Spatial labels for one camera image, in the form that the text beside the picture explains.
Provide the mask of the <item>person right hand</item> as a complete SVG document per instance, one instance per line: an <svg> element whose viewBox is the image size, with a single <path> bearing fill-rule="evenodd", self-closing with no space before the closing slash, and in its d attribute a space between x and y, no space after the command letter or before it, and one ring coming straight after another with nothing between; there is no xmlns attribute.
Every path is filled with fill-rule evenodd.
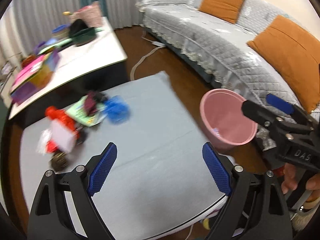
<svg viewBox="0 0 320 240"><path fill-rule="evenodd" d="M281 190L283 194L286 194L289 190L294 191L298 183L296 181L296 167L292 164L286 163L284 165L284 181L281 184ZM307 202L313 202L319 198L320 192L320 175L319 173L311 177L306 182L306 190L311 191Z"/></svg>

